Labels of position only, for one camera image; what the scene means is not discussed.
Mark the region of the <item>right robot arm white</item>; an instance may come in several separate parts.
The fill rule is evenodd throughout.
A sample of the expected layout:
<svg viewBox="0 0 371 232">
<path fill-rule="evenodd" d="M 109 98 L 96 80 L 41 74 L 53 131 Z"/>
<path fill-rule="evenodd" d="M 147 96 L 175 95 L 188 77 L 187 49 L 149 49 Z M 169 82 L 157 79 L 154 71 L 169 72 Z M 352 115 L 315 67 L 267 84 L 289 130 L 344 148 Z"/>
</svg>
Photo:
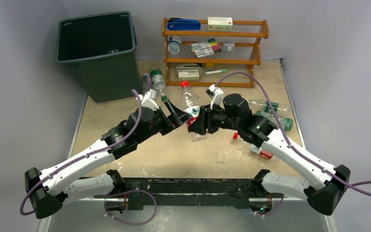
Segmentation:
<svg viewBox="0 0 371 232">
<path fill-rule="evenodd" d="M 240 94 L 227 95 L 223 104 L 201 106 L 199 116 L 187 124 L 188 131 L 199 135 L 213 134 L 218 129 L 237 131 L 245 142 L 271 152 L 301 175 L 296 178 L 261 170 L 252 183 L 256 196 L 281 193 L 301 198 L 317 212 L 331 216 L 347 190 L 350 169 L 324 162 L 284 138 L 282 130 L 266 117 L 254 114 Z"/>
</svg>

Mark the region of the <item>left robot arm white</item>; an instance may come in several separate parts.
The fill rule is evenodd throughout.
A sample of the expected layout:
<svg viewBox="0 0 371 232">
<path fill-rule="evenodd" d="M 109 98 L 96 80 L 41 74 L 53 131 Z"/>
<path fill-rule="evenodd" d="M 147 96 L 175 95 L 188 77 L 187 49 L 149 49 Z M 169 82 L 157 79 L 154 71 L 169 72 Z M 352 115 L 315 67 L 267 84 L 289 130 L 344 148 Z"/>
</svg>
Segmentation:
<svg viewBox="0 0 371 232">
<path fill-rule="evenodd" d="M 50 168 L 35 167 L 25 172 L 26 196 L 20 214 L 34 214 L 37 219 L 49 217 L 67 203 L 97 195 L 118 198 L 125 183 L 118 171 L 107 171 L 98 177 L 84 178 L 90 171 L 135 151 L 150 137 L 166 135 L 192 119 L 189 110 L 179 109 L 164 99 L 169 115 L 154 100 L 146 97 L 128 119 L 109 129 L 91 146 Z"/>
</svg>

